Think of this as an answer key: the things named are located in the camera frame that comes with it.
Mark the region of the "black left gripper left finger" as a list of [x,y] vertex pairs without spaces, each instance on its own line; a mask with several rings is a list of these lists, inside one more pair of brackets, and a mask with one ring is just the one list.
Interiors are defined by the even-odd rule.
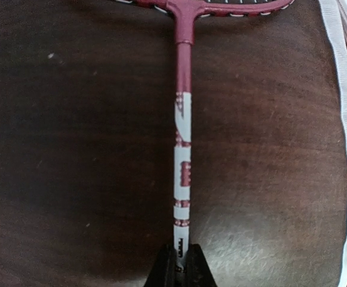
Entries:
[[176,250],[172,245],[163,245],[149,272],[144,287],[175,286]]

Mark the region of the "pink badminton racket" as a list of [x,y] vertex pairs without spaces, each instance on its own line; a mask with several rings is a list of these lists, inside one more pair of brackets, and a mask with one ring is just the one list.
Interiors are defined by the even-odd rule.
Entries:
[[192,48],[195,31],[214,24],[238,27],[244,20],[267,19],[292,1],[120,1],[119,4],[158,11],[174,20],[176,95],[174,98],[173,246],[175,271],[189,268],[192,145]]

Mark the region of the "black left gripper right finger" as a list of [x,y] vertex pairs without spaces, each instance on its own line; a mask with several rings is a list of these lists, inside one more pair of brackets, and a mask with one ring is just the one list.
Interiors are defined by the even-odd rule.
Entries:
[[217,287],[199,244],[190,244],[186,256],[186,287]]

